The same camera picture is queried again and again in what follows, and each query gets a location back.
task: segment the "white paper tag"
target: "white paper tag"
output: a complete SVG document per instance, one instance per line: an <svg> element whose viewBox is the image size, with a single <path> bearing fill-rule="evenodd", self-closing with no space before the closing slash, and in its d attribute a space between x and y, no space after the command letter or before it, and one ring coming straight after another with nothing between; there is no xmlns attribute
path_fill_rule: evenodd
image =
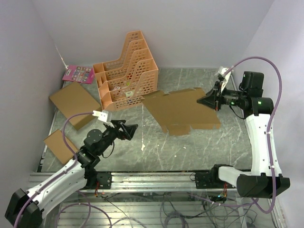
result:
<svg viewBox="0 0 304 228"><path fill-rule="evenodd" d="M119 86L115 86L113 90L117 90L117 89L120 89Z"/></svg>
<svg viewBox="0 0 304 228"><path fill-rule="evenodd" d="M71 73L71 69L69 69L67 72L66 72L66 75L69 76Z"/></svg>
<svg viewBox="0 0 304 228"><path fill-rule="evenodd" d="M127 98L130 98L131 96L133 96L133 93L134 93L134 90L125 92L125 95Z"/></svg>

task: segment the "orange desk organizer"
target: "orange desk organizer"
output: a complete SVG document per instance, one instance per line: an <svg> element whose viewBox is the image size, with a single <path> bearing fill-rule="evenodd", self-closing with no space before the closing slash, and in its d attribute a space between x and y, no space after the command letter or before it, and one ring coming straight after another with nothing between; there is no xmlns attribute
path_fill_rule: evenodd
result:
<svg viewBox="0 0 304 228"><path fill-rule="evenodd" d="M103 110L140 105L142 95L156 91L158 68L141 31L126 35L118 60L93 65Z"/></svg>

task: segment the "pink card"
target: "pink card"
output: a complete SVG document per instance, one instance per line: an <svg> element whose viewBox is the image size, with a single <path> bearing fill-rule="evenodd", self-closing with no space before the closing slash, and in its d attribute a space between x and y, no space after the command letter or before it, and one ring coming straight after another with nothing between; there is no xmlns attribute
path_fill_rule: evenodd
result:
<svg viewBox="0 0 304 228"><path fill-rule="evenodd" d="M94 80L93 68L69 65L62 80L91 84Z"/></svg>

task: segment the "orange plastic organizer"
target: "orange plastic organizer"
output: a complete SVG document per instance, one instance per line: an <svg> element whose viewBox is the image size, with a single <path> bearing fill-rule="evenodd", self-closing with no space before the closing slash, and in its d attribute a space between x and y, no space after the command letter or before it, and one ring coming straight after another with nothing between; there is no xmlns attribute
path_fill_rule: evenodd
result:
<svg viewBox="0 0 304 228"><path fill-rule="evenodd" d="M156 91L158 68L141 31L129 32L118 60L93 65L102 108L121 110L141 104Z"/></svg>

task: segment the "cardboard piece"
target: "cardboard piece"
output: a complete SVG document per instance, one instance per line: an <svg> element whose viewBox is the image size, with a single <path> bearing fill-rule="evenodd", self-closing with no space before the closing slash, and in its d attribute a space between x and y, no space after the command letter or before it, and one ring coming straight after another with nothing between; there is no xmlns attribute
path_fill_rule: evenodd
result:
<svg viewBox="0 0 304 228"><path fill-rule="evenodd" d="M220 127L216 112L196 103L205 96L201 88L172 91L162 90L144 95L142 103L153 115L164 133L169 135L189 134L192 129L214 129Z"/></svg>
<svg viewBox="0 0 304 228"><path fill-rule="evenodd" d="M102 110L101 105L77 82L60 89L49 99L66 118L78 113ZM94 118L92 115L80 115L72 118L70 123L76 130L79 130Z"/></svg>
<svg viewBox="0 0 304 228"><path fill-rule="evenodd" d="M75 152L78 151L77 147L67 137L66 142ZM63 142L62 132L60 130L57 130L50 134L44 140L44 143L64 165L73 157L72 152L67 148L67 146Z"/></svg>

